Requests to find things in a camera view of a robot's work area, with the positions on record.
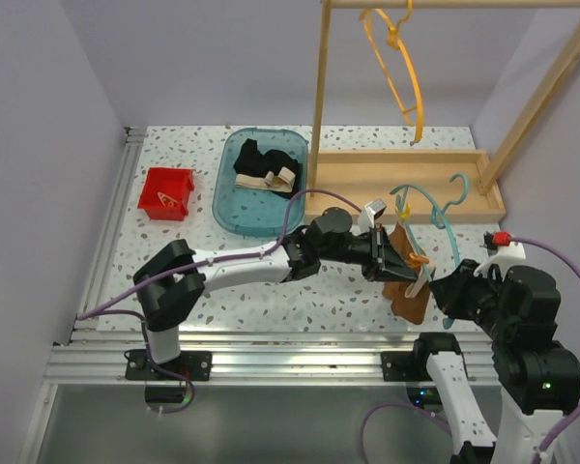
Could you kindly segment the brown underwear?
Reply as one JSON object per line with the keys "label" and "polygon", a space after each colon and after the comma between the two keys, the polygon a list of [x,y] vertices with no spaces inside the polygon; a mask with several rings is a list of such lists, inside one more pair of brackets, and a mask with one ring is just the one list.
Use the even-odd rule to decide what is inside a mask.
{"label": "brown underwear", "polygon": [[[402,258],[412,263],[411,268],[420,270],[420,262],[414,260],[412,254],[418,256],[408,239],[405,229],[397,224],[389,235],[393,248]],[[382,291],[385,299],[391,302],[391,312],[407,322],[420,325],[425,318],[430,290],[427,284],[415,289],[408,282],[386,282]]]}

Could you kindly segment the yellow plastic hanger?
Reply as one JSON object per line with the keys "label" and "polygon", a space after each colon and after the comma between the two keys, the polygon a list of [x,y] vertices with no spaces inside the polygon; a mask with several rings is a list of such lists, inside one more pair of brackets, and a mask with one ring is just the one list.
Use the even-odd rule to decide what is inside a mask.
{"label": "yellow plastic hanger", "polygon": [[380,67],[403,123],[414,130],[418,144],[424,132],[424,104],[420,81],[406,43],[402,27],[411,19],[413,1],[402,3],[405,12],[392,17],[383,9],[364,9],[359,21]]}

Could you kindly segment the pink clothespin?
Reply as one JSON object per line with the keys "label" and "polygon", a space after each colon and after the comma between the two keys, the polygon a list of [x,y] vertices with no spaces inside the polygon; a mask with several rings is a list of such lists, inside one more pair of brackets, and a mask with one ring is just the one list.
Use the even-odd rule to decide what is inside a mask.
{"label": "pink clothespin", "polygon": [[174,198],[172,198],[172,197],[170,197],[170,196],[169,196],[169,195],[167,195],[166,193],[163,193],[163,192],[159,191],[159,192],[157,193],[157,196],[158,196],[158,199],[159,199],[160,203],[161,203],[163,206],[164,206],[164,203],[165,203],[166,201],[168,201],[168,200],[170,200],[170,201],[174,201],[174,202],[176,203],[176,205],[177,205],[177,200],[176,200],[176,199],[174,199]]}

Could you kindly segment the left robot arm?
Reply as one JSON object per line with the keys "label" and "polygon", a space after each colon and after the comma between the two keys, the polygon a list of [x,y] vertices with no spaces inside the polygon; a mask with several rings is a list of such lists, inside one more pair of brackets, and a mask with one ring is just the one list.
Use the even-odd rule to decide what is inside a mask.
{"label": "left robot arm", "polygon": [[150,371],[163,380],[179,373],[179,326],[205,293],[302,280],[318,274],[323,260],[359,265],[367,281],[417,280],[382,225],[373,223],[359,235],[351,232],[352,225],[347,211],[332,207],[285,236],[270,253],[265,252],[269,245],[235,254],[196,250],[184,239],[165,246],[132,278],[146,322]]}

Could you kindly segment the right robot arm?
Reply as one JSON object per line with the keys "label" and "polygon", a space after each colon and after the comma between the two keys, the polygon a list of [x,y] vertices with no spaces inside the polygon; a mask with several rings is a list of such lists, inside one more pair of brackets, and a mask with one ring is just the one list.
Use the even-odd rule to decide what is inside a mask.
{"label": "right robot arm", "polygon": [[437,306],[454,319],[475,323],[491,341],[501,385],[497,432],[483,421],[470,388],[462,350],[451,333],[422,333],[411,366],[432,380],[444,407],[453,463],[539,463],[550,460],[544,445],[580,399],[580,362],[554,338],[561,294],[548,273],[526,265],[487,274],[465,259],[430,285]]}

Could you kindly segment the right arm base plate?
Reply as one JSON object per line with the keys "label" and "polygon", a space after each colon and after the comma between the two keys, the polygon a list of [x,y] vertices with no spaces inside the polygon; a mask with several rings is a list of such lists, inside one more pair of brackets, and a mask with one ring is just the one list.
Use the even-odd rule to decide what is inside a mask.
{"label": "right arm base plate", "polygon": [[428,382],[425,360],[411,351],[383,351],[380,354],[382,377],[385,382]]}

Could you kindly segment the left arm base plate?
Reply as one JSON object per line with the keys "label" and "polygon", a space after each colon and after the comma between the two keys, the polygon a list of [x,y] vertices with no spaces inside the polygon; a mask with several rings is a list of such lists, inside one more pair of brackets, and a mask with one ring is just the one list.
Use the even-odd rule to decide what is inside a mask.
{"label": "left arm base plate", "polygon": [[161,363],[160,368],[172,372],[167,375],[154,368],[144,349],[133,349],[124,353],[127,362],[125,378],[130,381],[176,380],[181,375],[191,381],[206,382],[213,366],[212,353],[208,351],[182,351],[180,356]]}

